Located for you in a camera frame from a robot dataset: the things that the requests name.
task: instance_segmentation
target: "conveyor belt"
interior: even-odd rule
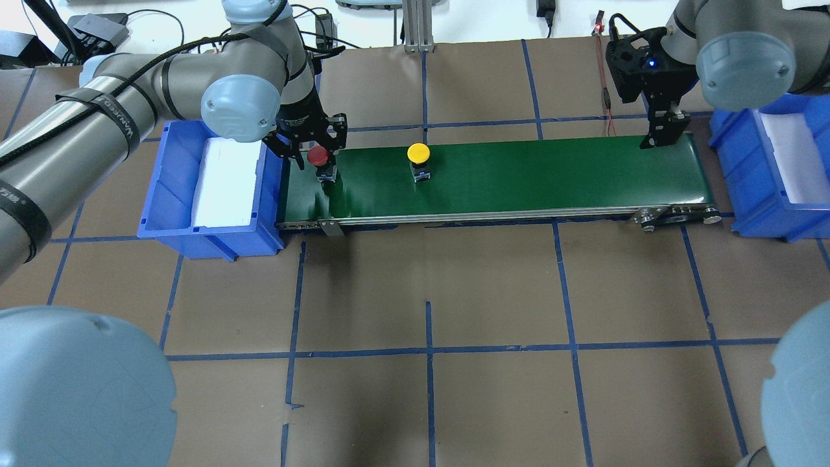
[[[278,225],[309,229],[324,220],[401,224],[713,206],[691,135],[652,150],[640,150],[641,139],[431,145],[432,179],[419,184],[413,183],[407,148],[343,150],[331,186],[320,185],[313,167],[290,165]]]

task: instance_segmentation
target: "yellow object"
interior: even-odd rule
[[[423,164],[429,160],[429,146],[423,143],[415,143],[409,146],[407,157],[413,164]]]

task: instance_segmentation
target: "red button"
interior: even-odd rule
[[[314,167],[322,167],[329,161],[329,151],[323,146],[317,145],[309,150],[309,164]]]

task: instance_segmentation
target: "velcro strap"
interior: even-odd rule
[[[261,24],[244,27],[239,32],[270,48],[276,55],[280,56],[282,61],[286,63],[286,84],[288,84],[291,78],[291,69],[293,68],[291,65],[294,61],[293,57],[288,53],[288,46],[270,29]]]
[[[86,104],[102,114],[108,116],[115,126],[124,133],[129,148],[127,156],[133,154],[141,143],[139,126],[133,117],[129,116],[124,107],[108,92],[82,87],[72,91],[65,91],[55,96],[58,102],[75,101]]]
[[[29,236],[30,262],[35,258],[51,238],[49,218],[31,198],[19,189],[0,179],[0,210],[12,217]]]

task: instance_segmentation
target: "blue plastic bin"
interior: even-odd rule
[[[191,259],[234,261],[240,256],[276,254],[285,246],[274,227],[282,159],[265,146],[256,164],[251,223],[211,228],[192,225],[193,196],[205,141],[216,136],[201,121],[172,121],[164,127],[138,237],[155,238]]]
[[[743,237],[830,238],[830,204],[789,201],[761,114],[804,114],[830,178],[830,96],[786,95],[756,111],[716,111],[710,146],[735,209],[732,229]]]

